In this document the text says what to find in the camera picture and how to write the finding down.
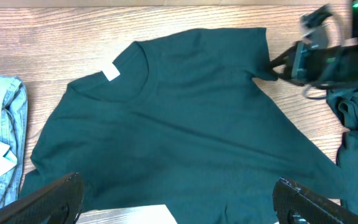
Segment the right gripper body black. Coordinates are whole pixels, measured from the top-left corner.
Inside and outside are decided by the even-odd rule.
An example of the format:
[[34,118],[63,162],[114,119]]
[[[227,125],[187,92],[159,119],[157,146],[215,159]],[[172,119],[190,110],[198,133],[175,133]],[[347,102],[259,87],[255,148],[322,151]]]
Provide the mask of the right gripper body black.
[[323,5],[300,17],[306,34],[270,62],[271,69],[283,66],[283,72],[275,72],[275,76],[305,87],[303,96],[307,96],[311,88],[358,88],[358,4],[352,4],[350,9],[351,36],[357,40],[355,45],[345,45],[340,17],[329,5]]

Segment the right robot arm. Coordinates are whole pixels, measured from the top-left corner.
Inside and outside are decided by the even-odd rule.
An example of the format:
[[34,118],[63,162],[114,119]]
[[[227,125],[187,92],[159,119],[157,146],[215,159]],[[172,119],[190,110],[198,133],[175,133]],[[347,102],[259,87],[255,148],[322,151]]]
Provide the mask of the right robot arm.
[[357,41],[355,45],[345,45],[340,17],[329,5],[323,5],[300,17],[306,34],[270,62],[271,69],[283,66],[283,71],[275,72],[275,76],[304,87],[302,95],[305,98],[312,88],[325,90],[326,98],[358,88],[358,1],[351,1],[350,9],[351,36]]

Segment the black t-shirt with label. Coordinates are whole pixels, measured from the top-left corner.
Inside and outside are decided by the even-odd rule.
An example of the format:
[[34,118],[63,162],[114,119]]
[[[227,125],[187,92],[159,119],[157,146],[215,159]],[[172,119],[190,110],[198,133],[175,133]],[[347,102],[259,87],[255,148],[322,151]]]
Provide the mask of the black t-shirt with label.
[[264,28],[193,29],[133,42],[67,85],[21,195],[71,173],[84,209],[165,205],[178,223],[275,223],[280,177],[346,198],[344,174],[254,83],[270,80]]

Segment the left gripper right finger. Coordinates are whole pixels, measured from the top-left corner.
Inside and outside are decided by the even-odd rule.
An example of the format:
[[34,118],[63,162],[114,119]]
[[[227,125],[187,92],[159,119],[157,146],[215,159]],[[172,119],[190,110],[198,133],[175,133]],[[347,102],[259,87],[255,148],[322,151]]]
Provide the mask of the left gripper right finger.
[[279,178],[272,198],[280,224],[358,224],[358,215],[291,179]]

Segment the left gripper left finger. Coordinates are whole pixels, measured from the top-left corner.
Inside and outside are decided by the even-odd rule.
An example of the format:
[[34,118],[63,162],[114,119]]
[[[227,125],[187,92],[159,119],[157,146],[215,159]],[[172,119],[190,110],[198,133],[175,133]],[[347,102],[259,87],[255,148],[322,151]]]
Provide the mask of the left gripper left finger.
[[72,172],[0,209],[0,224],[70,223],[83,210],[85,185]]

